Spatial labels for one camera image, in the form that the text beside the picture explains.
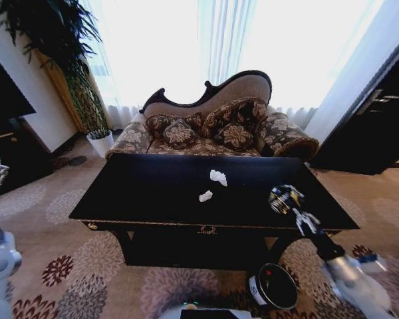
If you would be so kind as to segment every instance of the floral upholstery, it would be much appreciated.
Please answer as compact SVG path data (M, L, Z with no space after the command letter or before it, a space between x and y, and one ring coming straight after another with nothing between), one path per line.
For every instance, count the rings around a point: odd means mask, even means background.
M181 118L169 125L163 133L163 139L175 150L182 150L192 144L197 134Z
M231 150L242 152L252 145L253 134L241 124L229 123L214 139Z
M255 130L255 147L262 156L298 157L308 161L318 146L318 140L308 137L284 113L263 118Z
M149 129L140 122L131 122L106 153L106 159L114 153L146 154L154 139Z
M255 148L249 148L243 152L236 152L223 145L215 143L209 138L197 138L195 143L182 150L175 150L165 141L155 139L149 147L148 154L171 155L205 155L205 156L260 156Z
M184 117L171 114L155 114L146 119L146 126L153 133L155 138L163 138L164 130L175 120L183 119L195 132L198 133L202 125L201 113L196 112Z
M267 103L260 98L239 98L214 110L205 118L201 128L201 136L214 137L220 129L231 122L237 122L253 130L255 125L265 116Z

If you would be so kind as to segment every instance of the table leg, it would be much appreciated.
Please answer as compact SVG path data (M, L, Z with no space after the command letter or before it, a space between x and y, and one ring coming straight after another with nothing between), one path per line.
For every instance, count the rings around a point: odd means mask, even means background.
M285 249L287 249L289 245L291 245L300 238L302 237L296 235L278 237L278 239L269 249L269 262L277 264L279 262L279 259L281 259Z
M124 256L124 262L126 265L130 264L130 250L132 248L132 241L128 232L123 230L109 230L118 240L121 246L122 254Z

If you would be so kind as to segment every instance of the floral carpet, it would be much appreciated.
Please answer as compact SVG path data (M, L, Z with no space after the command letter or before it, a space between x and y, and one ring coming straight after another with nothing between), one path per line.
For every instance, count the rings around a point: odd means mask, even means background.
M293 243L281 261L299 290L290 311L258 308L241 271L126 266L110 233L89 231L67 218L105 161L84 139L66 156L88 159L0 196L0 226L15 235L23 256L7 285L14 318L149 319L190 300L250 310L263 319L364 318L333 294L307 240ZM375 176L313 171L361 227L333 239L351 256L375 251L386 258L388 272L374 277L399 316L399 168Z

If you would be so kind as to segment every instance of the potted plant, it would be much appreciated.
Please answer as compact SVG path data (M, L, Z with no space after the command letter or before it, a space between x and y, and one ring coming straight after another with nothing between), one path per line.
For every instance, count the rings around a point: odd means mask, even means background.
M92 15L78 0L0 0L0 19L14 45L17 35L28 37L24 54L29 62L37 49L48 57L47 63L62 70L87 139L104 157L113 144L112 133L88 78L85 56L94 52L82 42L83 38L100 41Z

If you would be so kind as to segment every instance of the sofa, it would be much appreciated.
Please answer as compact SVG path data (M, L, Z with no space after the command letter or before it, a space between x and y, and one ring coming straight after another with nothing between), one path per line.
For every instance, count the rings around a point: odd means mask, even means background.
M261 71L240 72L203 96L178 104L154 93L106 158L117 153L199 156L279 156L309 161L319 143L270 105L272 84Z

